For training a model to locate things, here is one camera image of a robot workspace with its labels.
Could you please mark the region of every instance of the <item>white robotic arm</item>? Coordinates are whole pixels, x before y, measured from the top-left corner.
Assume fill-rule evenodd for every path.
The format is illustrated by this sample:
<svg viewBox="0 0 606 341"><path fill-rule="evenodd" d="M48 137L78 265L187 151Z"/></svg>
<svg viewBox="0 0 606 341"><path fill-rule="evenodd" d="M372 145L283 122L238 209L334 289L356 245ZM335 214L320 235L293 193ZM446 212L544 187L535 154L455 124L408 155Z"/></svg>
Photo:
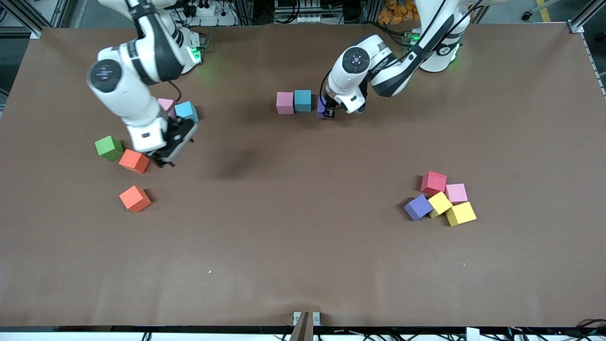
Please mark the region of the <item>white robotic arm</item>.
<svg viewBox="0 0 606 341"><path fill-rule="evenodd" d="M348 113L362 112L367 83L379 96L393 97L402 91L419 67L429 72L446 69L470 22L469 17L464 17L468 12L467 3L469 0L443 0L438 7L436 1L419 1L417 7L425 29L412 51L401 60L378 35L355 41L337 59L328 75L324 89L326 108L342 105ZM325 115L334 117L334 111L329 110Z"/></svg>
<svg viewBox="0 0 606 341"><path fill-rule="evenodd" d="M198 125L166 117L147 86L171 81L201 62L202 35L177 27L162 8L176 0L100 0L130 18L138 39L101 50L87 78L107 109L127 126L133 148L170 163Z"/></svg>

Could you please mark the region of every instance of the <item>table surface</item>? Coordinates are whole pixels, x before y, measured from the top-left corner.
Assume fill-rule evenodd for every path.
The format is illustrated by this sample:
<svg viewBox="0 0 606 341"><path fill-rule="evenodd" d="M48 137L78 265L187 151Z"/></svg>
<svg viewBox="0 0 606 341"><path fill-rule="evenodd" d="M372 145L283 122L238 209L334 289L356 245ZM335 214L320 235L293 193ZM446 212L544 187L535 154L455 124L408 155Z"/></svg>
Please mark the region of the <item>table surface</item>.
<svg viewBox="0 0 606 341"><path fill-rule="evenodd" d="M134 30L45 30L0 120L2 325L572 326L606 315L606 115L564 24L472 25L442 73L360 116L278 115L372 26L215 29L176 83L203 116L176 167L129 146L85 75ZM158 97L176 97L168 84ZM422 174L465 183L478 220L412 222ZM126 211L132 185L154 203Z"/></svg>

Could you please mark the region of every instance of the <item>pile of orange objects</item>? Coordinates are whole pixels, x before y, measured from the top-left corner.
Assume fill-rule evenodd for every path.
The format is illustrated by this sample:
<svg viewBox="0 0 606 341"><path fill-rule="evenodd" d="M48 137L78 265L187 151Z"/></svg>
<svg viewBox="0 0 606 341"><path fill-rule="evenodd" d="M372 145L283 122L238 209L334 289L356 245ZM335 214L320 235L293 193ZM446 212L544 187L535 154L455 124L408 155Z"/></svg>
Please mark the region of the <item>pile of orange objects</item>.
<svg viewBox="0 0 606 341"><path fill-rule="evenodd" d="M418 20L419 11L416 8L415 0L406 0L398 3L398 0L384 0L385 9L379 12L377 22L381 25L399 24L402 21Z"/></svg>

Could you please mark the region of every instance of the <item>cube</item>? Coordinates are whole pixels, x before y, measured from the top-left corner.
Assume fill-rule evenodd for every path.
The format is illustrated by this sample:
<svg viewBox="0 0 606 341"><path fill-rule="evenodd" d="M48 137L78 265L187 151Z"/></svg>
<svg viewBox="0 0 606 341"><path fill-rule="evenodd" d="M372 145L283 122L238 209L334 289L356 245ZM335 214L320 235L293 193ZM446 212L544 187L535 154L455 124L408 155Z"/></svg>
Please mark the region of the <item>cube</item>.
<svg viewBox="0 0 606 341"><path fill-rule="evenodd" d="M124 203L124 206L126 206L126 209L132 212L141 212L141 210L152 203L147 194L137 186L133 186L124 191L124 193L120 195L120 199Z"/></svg>
<svg viewBox="0 0 606 341"><path fill-rule="evenodd" d="M427 201L425 195L422 194L412 199L411 202L404 206L404 210L406 210L406 212L413 219L413 221L421 219L425 214L431 212L432 209L433 207L431 206L429 201Z"/></svg>
<svg viewBox="0 0 606 341"><path fill-rule="evenodd" d="M117 160L124 154L122 143L111 135L95 141L95 147L97 148L97 154L107 161Z"/></svg>
<svg viewBox="0 0 606 341"><path fill-rule="evenodd" d="M295 90L295 111L311 111L311 90Z"/></svg>
<svg viewBox="0 0 606 341"><path fill-rule="evenodd" d="M453 204L448 200L444 192L438 192L438 194L429 198L427 201L429 201L433 208L431 212L429 212L431 218L435 218L446 212L447 209L453 207Z"/></svg>
<svg viewBox="0 0 606 341"><path fill-rule="evenodd" d="M465 185L462 183L446 185L444 193L446 193L446 197L453 205L467 201L467 191L465 190Z"/></svg>
<svg viewBox="0 0 606 341"><path fill-rule="evenodd" d="M127 149L119 162L120 166L137 173L145 173L147 165L150 164L150 159L145 155Z"/></svg>
<svg viewBox="0 0 606 341"><path fill-rule="evenodd" d="M446 175L436 172L428 172L425 174L421 183L421 192L429 195L436 195L438 192L443 192L445 190Z"/></svg>
<svg viewBox="0 0 606 341"><path fill-rule="evenodd" d="M175 113L178 117L183 119L198 122L198 113L196 112L196 108L194 108L193 104L189 101L175 105Z"/></svg>
<svg viewBox="0 0 606 341"><path fill-rule="evenodd" d="M473 212L473 208L471 207L471 203L469 201L455 205L447 210L446 217L448 218L448 223L450 226L456 226L478 219L475 212Z"/></svg>
<svg viewBox="0 0 606 341"><path fill-rule="evenodd" d="M166 98L158 98L158 104L160 104L160 107L164 111L168 110L168 108L170 108L170 106L173 105L174 102L175 101L168 100ZM166 115L170 118L176 118L177 114L175 113L175 108L173 107L169 112L166 113Z"/></svg>
<svg viewBox="0 0 606 341"><path fill-rule="evenodd" d="M322 102L322 100L324 100L324 97L319 96L318 106L316 107L316 117L318 118L324 118L324 112L326 111L326 107L324 107L324 103Z"/></svg>
<svg viewBox="0 0 606 341"><path fill-rule="evenodd" d="M295 95L292 92L278 92L276 97L276 109L280 115L294 115L293 103Z"/></svg>

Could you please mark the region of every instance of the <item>gray floor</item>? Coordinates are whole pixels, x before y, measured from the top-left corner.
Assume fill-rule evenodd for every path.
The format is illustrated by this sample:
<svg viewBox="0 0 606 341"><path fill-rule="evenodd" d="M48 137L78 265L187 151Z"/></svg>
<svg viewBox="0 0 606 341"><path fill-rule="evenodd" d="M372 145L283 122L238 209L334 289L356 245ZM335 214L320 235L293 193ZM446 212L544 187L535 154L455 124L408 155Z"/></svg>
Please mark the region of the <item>gray floor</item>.
<svg viewBox="0 0 606 341"><path fill-rule="evenodd" d="M548 8L551 21L566 21L578 14L587 0L561 0ZM537 6L536 0L508 0L505 4L490 8L483 23L523 22L521 15ZM541 22L540 14L533 15L528 22ZM598 12L585 25L585 37L598 72L606 72L606 40L594 41L596 34L606 30L606 10ZM97 0L80 0L70 20L71 27L82 28L127 28L133 24L119 13L102 6ZM0 39L0 88L11 89L21 59L27 48L27 39Z"/></svg>

